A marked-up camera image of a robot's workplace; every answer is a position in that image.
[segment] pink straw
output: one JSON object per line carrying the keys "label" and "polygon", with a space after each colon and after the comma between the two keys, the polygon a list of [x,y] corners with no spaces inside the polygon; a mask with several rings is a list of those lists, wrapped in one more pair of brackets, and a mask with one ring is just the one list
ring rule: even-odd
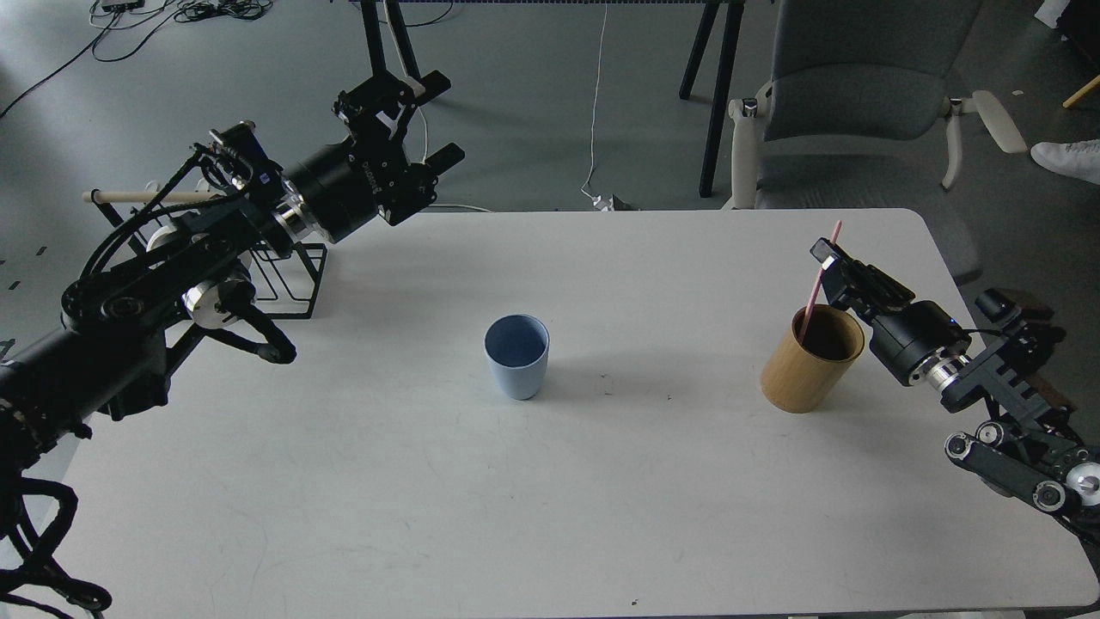
{"label": "pink straw", "polygon": [[[836,225],[833,226],[833,236],[829,237],[829,242],[835,243],[836,237],[840,235],[840,220],[836,220]],[[810,317],[814,313],[814,300],[817,299],[817,290],[822,287],[822,273],[824,268],[817,269],[817,275],[814,276],[814,289],[810,292],[810,300],[806,301],[806,311],[802,314],[802,329],[799,330],[799,344],[806,340],[806,331],[810,329]]]}

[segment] bamboo cup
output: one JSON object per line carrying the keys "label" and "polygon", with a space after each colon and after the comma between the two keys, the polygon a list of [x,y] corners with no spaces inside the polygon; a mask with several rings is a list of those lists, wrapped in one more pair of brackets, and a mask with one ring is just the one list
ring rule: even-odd
{"label": "bamboo cup", "polygon": [[789,413],[809,413],[817,408],[864,352],[864,330],[856,319],[824,303],[814,306],[805,341],[799,344],[805,312],[805,307],[799,308],[760,374],[765,398]]}

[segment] chair backrest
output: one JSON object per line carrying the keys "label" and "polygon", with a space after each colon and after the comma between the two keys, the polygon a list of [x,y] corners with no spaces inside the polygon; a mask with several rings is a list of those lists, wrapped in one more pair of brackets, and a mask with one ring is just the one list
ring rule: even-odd
{"label": "chair backrest", "polygon": [[981,0],[783,0],[766,140],[912,140],[942,113],[945,78]]}

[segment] wooden stick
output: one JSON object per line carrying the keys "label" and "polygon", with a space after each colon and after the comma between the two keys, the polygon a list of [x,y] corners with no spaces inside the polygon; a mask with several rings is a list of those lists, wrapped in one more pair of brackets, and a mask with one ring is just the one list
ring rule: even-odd
{"label": "wooden stick", "polygon": [[[836,225],[833,225],[833,235],[829,237],[829,242],[835,243],[837,236],[840,235],[840,220],[836,220]],[[822,273],[824,268],[818,268],[817,274],[814,276],[814,288],[810,291],[810,300],[806,301],[806,311],[802,313],[802,329],[799,330],[799,344],[801,345],[806,340],[806,331],[810,329],[810,317],[814,313],[814,300],[817,299],[817,290],[822,287]]]}
{"label": "wooden stick", "polygon": [[[99,201],[109,202],[128,202],[138,201],[146,202],[153,199],[156,191],[96,191],[96,199]],[[212,194],[210,191],[172,191],[164,196],[163,202],[173,203],[191,203],[196,201],[204,201],[211,198],[221,197],[221,194]],[[84,201],[91,201],[91,191],[85,191],[80,194],[80,198]]]}
{"label": "wooden stick", "polygon": [[1068,99],[1066,99],[1064,103],[1062,103],[1062,107],[1068,110],[1070,107],[1072,107],[1074,103],[1079,101],[1081,97],[1088,95],[1089,91],[1096,88],[1097,86],[1100,86],[1100,75],[1093,77],[1092,81],[1089,81],[1088,84],[1082,86],[1080,90],[1074,92],[1071,97],[1069,97]]}

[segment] floor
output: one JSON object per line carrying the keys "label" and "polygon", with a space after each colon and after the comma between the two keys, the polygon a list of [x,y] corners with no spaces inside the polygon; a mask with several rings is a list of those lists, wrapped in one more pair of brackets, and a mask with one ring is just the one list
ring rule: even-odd
{"label": "floor", "polygon": [[[955,93],[991,90],[1028,144],[1100,136],[1100,92],[1071,110],[1060,107],[1094,71],[1033,19],[1040,3],[986,3],[952,75]],[[408,4],[406,20],[427,21],[443,9]],[[735,97],[756,92],[768,77],[776,10],[749,3]],[[3,104],[97,33],[76,3],[0,0],[0,12]],[[728,120],[715,194],[696,192],[717,41],[692,99],[676,97],[700,12],[459,3],[440,22],[413,29],[421,69],[438,68],[453,82],[425,110],[432,148],[454,141],[468,153],[442,179],[440,201],[591,209],[581,187],[594,161],[585,187],[594,195],[615,194],[641,209],[721,207],[728,197]],[[112,33],[99,54],[128,52],[141,32]],[[395,67],[392,48],[389,58]],[[61,290],[108,230],[78,201],[80,191],[164,180],[188,144],[241,118],[256,122],[276,161],[304,158],[342,137],[329,106],[366,67],[355,8],[280,2],[256,22],[166,25],[133,57],[82,57],[21,101],[0,119],[0,356],[54,329]],[[410,155],[424,137],[415,123]],[[938,128],[903,144],[817,139],[769,147],[895,154],[925,165],[933,185],[946,165]],[[961,292],[972,299],[986,287],[1014,287],[1055,308],[1068,338],[1044,374],[1080,408],[1078,432],[1100,443],[1100,328],[1091,314],[1100,307],[1100,187],[1001,153],[974,118],[964,124],[964,148],[963,174],[948,196],[981,245],[985,274]]]}

